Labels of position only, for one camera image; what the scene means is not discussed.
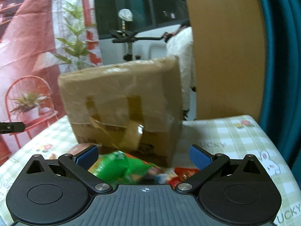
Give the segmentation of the green orange snack bag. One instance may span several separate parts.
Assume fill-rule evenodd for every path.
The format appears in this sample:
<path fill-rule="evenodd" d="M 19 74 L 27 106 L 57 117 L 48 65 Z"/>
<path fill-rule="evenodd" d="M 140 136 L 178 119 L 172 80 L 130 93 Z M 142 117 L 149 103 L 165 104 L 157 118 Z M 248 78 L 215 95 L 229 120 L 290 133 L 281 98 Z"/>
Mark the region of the green orange snack bag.
<path fill-rule="evenodd" d="M 144 180 L 153 180 L 163 170 L 155 164 L 115 151 L 100 155 L 89 172 L 115 188 L 120 184 L 136 185 Z"/>

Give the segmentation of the orange cracker pack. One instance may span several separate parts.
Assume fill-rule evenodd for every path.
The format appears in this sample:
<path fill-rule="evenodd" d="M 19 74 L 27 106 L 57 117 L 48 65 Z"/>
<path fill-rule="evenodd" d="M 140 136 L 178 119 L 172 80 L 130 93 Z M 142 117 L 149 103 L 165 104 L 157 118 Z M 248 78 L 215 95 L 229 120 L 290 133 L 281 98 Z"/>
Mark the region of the orange cracker pack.
<path fill-rule="evenodd" d="M 73 146 L 69 151 L 68 153 L 71 153 L 72 155 L 76 155 L 77 153 L 81 152 L 82 150 L 90 147 L 90 146 L 96 146 L 98 150 L 101 149 L 101 145 L 99 144 L 95 144 L 95 143 L 79 143 L 79 144 L 76 144 L 75 146 Z"/>

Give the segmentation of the red snack packet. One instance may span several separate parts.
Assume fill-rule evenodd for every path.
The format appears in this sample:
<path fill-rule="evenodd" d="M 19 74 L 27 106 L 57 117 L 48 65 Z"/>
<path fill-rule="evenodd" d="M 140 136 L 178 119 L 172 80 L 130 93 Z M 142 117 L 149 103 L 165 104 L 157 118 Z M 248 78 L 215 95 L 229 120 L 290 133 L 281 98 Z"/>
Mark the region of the red snack packet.
<path fill-rule="evenodd" d="M 175 167 L 173 171 L 168 174 L 166 183 L 175 188 L 176 185 L 182 183 L 184 180 L 190 178 L 198 172 L 199 169 L 195 168 Z"/>

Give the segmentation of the checked bunny tablecloth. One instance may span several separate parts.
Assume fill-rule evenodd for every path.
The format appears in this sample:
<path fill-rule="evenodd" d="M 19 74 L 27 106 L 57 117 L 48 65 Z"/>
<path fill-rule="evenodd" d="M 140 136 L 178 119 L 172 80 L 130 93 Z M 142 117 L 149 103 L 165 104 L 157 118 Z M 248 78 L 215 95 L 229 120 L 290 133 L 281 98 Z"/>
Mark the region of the checked bunny tablecloth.
<path fill-rule="evenodd" d="M 46 159 L 57 158 L 76 144 L 70 123 L 64 116 L 35 136 L 1 166 L 1 225 L 13 222 L 5 198 L 29 158 L 36 153 Z M 210 153 L 225 153 L 231 159 L 241 159 L 248 153 L 255 155 L 282 196 L 282 205 L 274 223 L 300 225 L 299 185 L 275 145 L 251 116 L 185 121 L 171 167 L 193 167 L 189 159 L 189 148 L 193 144 Z"/>

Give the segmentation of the cardboard box with plastic liner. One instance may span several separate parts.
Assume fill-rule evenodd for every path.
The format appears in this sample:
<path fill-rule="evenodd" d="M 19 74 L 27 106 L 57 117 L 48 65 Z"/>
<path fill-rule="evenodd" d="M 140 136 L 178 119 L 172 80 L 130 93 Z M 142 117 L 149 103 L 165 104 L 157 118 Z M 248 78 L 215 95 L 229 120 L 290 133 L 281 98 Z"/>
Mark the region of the cardboard box with plastic liner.
<path fill-rule="evenodd" d="M 169 166 L 181 134 L 178 58 L 131 61 L 65 73 L 58 86 L 79 143 Z"/>

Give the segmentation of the red printed backdrop cloth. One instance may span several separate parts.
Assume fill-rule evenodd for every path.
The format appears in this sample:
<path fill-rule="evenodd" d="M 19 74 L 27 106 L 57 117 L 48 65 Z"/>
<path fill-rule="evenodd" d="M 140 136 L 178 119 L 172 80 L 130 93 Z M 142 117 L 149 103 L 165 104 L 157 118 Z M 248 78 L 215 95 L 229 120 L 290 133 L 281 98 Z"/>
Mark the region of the red printed backdrop cloth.
<path fill-rule="evenodd" d="M 102 64 L 94 0 L 1 0 L 1 136 L 4 163 L 65 115 L 58 77 Z"/>

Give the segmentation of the wooden headboard panel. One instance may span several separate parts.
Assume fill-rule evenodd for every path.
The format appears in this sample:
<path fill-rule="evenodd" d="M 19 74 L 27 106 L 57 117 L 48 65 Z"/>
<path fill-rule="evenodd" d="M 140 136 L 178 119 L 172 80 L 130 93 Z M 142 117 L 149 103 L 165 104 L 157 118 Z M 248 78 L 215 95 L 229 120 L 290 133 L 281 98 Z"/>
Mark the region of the wooden headboard panel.
<path fill-rule="evenodd" d="M 259 119 L 266 42 L 260 0 L 187 0 L 198 119 Z"/>

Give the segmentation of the white quilted blanket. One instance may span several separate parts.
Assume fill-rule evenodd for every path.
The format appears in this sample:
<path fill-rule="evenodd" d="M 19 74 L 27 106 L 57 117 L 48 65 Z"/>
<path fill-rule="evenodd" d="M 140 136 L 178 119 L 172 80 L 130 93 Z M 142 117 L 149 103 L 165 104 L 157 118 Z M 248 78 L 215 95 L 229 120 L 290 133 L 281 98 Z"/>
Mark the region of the white quilted blanket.
<path fill-rule="evenodd" d="M 193 51 L 192 27 L 187 27 L 170 38 L 166 45 L 167 55 L 175 55 L 179 60 L 181 74 L 183 120 L 187 120 L 190 110 L 190 92 L 196 92 L 196 72 Z"/>

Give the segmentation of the black exercise bike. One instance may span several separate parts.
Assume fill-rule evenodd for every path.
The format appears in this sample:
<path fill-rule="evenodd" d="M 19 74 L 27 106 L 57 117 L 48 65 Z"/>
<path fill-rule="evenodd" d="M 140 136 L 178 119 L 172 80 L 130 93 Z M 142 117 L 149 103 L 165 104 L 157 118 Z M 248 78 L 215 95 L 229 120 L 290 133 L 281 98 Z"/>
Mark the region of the black exercise bike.
<path fill-rule="evenodd" d="M 130 9 L 120 9 L 118 11 L 118 17 L 121 19 L 121 30 L 109 30 L 109 33 L 113 36 L 112 43 L 125 43 L 127 45 L 127 52 L 123 56 L 123 60 L 133 61 L 133 43 L 139 40 L 167 40 L 169 38 L 168 33 L 163 33 L 160 37 L 136 37 L 137 31 L 130 32 L 125 29 L 126 22 L 133 21 L 133 14 Z"/>

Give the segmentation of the black pink garment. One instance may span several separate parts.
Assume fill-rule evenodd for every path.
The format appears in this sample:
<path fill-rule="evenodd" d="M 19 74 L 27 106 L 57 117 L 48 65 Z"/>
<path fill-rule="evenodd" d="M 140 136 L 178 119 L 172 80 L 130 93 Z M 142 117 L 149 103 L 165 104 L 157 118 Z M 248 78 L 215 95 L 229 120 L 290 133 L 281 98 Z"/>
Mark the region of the black pink garment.
<path fill-rule="evenodd" d="M 187 27 L 190 27 L 190 26 L 191 26 L 190 19 L 186 19 L 183 23 L 181 23 L 181 25 L 179 26 L 179 28 L 177 30 L 170 32 L 170 33 L 166 32 L 163 35 L 164 42 L 167 43 L 170 38 L 172 38 L 173 36 L 175 36 L 176 34 L 180 33 L 181 31 L 183 31 L 184 29 L 186 29 Z"/>

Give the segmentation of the dark window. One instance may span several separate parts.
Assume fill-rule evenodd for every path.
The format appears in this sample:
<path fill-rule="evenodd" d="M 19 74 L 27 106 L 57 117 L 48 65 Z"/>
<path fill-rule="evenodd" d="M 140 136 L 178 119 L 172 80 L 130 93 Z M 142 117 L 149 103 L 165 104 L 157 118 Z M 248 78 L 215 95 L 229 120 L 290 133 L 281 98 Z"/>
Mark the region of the dark window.
<path fill-rule="evenodd" d="M 94 0 L 94 5 L 100 39 L 111 38 L 110 30 L 121 29 L 121 9 L 133 14 L 133 21 L 125 24 L 131 32 L 180 24 L 189 18 L 186 0 Z"/>

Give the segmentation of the teal curtain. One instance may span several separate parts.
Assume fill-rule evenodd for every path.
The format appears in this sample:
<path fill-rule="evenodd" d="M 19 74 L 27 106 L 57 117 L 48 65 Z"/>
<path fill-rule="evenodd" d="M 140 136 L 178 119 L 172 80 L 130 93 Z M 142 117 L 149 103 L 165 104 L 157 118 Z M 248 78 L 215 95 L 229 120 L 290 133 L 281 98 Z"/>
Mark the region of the teal curtain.
<path fill-rule="evenodd" d="M 292 167 L 300 155 L 300 0 L 260 0 L 266 63 L 260 126 Z"/>

